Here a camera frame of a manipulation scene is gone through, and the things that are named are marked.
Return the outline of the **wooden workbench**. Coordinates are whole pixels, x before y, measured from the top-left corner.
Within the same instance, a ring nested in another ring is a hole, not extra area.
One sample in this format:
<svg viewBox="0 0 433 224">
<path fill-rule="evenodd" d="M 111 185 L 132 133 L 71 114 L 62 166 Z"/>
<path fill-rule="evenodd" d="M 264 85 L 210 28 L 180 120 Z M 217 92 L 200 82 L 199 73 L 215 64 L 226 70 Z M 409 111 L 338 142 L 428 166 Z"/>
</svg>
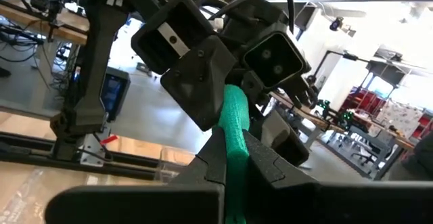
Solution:
<svg viewBox="0 0 433 224">
<path fill-rule="evenodd" d="M 313 123 L 315 123 L 316 125 L 319 125 L 322 129 L 331 129 L 331 130 L 337 130 L 338 132 L 343 132 L 343 129 L 339 128 L 338 126 L 327 122 L 324 119 L 321 119 L 313 114 L 310 114 L 308 112 L 305 112 L 304 110 L 298 109 L 294 106 L 294 104 L 287 98 L 287 97 L 283 97 L 280 96 L 280 94 L 278 93 L 274 93 L 274 92 L 270 92 L 269 95 L 273 98 L 275 98 L 278 102 L 281 102 L 282 104 L 284 104 L 285 106 L 291 108 L 292 111 L 294 111 L 295 113 L 299 114 L 301 117 L 306 118 L 311 120 Z M 389 133 L 391 136 L 393 136 L 396 139 L 396 144 L 399 145 L 400 147 L 406 149 L 406 150 L 412 150 L 415 146 L 410 143 L 407 139 L 405 139 L 404 137 L 400 137 L 398 134 L 393 133 L 392 131 L 381 127 L 378 124 L 375 124 L 374 122 L 367 120 L 366 118 L 360 118 L 357 114 L 354 114 L 355 117 L 364 120 L 365 122 L 368 122 L 372 125 L 375 125 L 376 127 L 380 128 L 383 131 L 386 131 L 387 133 Z"/>
<path fill-rule="evenodd" d="M 20 0 L 0 0 L 0 16 L 22 24 L 30 25 L 35 31 L 49 33 L 50 25 L 41 14 L 30 13 L 24 9 L 25 5 Z M 52 35 L 54 38 L 71 41 L 73 43 L 84 45 L 87 40 L 87 30 L 89 22 L 86 18 L 71 14 L 63 10 L 57 16 L 60 27 L 54 28 Z"/>
</svg>

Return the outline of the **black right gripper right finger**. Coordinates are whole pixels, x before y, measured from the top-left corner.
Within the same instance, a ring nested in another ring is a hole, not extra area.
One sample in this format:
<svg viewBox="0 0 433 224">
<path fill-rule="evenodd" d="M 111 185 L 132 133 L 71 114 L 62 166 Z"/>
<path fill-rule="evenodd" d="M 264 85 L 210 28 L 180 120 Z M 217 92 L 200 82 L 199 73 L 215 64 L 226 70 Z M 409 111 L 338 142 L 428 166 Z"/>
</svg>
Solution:
<svg viewBox="0 0 433 224">
<path fill-rule="evenodd" d="M 247 224 L 433 224 L 433 183 L 332 183 L 300 170 L 244 132 Z"/>
</svg>

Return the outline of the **teal elastic bandage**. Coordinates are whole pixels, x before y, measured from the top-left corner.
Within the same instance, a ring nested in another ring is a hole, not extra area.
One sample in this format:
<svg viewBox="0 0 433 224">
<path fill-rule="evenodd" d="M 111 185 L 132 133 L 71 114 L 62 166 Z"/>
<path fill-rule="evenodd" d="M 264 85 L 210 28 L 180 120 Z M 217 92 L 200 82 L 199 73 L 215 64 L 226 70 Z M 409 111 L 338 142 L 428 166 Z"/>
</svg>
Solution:
<svg viewBox="0 0 433 224">
<path fill-rule="evenodd" d="M 225 187 L 225 224 L 246 224 L 244 196 L 249 152 L 244 131 L 250 127 L 248 99 L 235 85 L 225 85 L 218 126 L 225 134 L 227 175 Z"/>
</svg>

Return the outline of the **black aluminium table frame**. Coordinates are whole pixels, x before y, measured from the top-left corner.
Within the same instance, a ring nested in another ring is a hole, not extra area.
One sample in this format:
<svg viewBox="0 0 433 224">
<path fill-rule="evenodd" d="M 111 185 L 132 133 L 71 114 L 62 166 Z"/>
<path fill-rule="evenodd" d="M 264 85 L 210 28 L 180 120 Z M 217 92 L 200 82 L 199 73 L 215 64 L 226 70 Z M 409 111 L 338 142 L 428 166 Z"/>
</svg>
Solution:
<svg viewBox="0 0 433 224">
<path fill-rule="evenodd" d="M 56 142 L 50 139 L 0 132 L 0 161 L 47 166 L 152 180 L 157 176 L 159 160 L 120 152 L 111 152 L 99 142 L 85 143 L 69 160 L 53 155 Z"/>
</svg>

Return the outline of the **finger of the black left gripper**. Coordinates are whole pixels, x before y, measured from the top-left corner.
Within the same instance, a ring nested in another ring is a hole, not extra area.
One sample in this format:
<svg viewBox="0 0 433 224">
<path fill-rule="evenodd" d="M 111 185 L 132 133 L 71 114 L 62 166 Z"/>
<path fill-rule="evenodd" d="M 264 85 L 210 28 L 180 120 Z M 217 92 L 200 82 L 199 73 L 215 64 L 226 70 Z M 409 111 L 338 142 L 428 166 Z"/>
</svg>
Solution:
<svg viewBox="0 0 433 224">
<path fill-rule="evenodd" d="M 175 62 L 160 82 L 195 124 L 207 131 L 218 123 L 225 79 L 235 64 L 226 45 L 212 35 Z"/>
<path fill-rule="evenodd" d="M 260 141 L 294 166 L 300 166 L 309 159 L 309 151 L 298 134 L 276 111 L 265 116 Z"/>
</svg>

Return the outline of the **clear plastic bin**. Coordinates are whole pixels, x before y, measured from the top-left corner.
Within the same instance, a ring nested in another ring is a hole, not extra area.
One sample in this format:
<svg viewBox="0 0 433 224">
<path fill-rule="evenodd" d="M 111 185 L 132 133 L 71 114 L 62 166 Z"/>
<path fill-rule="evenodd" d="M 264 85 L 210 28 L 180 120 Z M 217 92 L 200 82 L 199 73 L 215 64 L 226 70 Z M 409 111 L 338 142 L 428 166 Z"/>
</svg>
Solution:
<svg viewBox="0 0 433 224">
<path fill-rule="evenodd" d="M 156 166 L 154 180 L 168 183 L 195 158 L 195 154 L 179 148 L 163 147 Z"/>
</svg>

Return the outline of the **black computer tower blue light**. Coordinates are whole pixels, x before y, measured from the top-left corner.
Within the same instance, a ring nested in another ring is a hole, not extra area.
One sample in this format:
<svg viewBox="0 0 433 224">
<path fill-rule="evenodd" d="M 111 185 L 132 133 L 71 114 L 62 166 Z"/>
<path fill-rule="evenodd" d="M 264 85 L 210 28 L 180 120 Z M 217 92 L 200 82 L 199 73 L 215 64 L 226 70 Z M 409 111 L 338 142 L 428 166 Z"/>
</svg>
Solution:
<svg viewBox="0 0 433 224">
<path fill-rule="evenodd" d="M 108 122 L 115 121 L 120 114 L 130 84 L 131 78 L 128 72 L 107 67 L 101 90 L 101 100 L 108 114 Z"/>
</svg>

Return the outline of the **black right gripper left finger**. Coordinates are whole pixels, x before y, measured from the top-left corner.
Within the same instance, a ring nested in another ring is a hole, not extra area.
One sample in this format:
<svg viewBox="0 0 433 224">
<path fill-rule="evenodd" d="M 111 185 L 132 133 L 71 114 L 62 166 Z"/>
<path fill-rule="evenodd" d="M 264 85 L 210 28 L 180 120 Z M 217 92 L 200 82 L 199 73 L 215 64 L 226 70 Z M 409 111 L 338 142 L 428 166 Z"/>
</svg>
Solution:
<svg viewBox="0 0 433 224">
<path fill-rule="evenodd" d="M 223 224 L 226 149 L 222 128 L 166 185 L 86 185 L 53 197 L 46 224 Z"/>
</svg>

